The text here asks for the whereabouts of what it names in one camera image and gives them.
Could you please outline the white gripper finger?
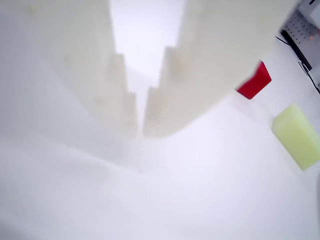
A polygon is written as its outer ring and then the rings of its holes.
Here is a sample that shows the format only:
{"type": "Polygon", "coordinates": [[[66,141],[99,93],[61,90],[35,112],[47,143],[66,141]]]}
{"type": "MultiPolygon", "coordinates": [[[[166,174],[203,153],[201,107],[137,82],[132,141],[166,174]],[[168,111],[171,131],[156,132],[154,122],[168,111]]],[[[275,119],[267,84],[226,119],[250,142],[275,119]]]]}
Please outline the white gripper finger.
{"type": "Polygon", "coordinates": [[[107,0],[3,0],[34,46],[94,118],[107,151],[127,156],[138,131],[137,97],[116,52],[107,0]]]}
{"type": "Polygon", "coordinates": [[[143,134],[171,135],[205,113],[256,70],[295,0],[188,0],[175,47],[150,88],[143,134]]]}

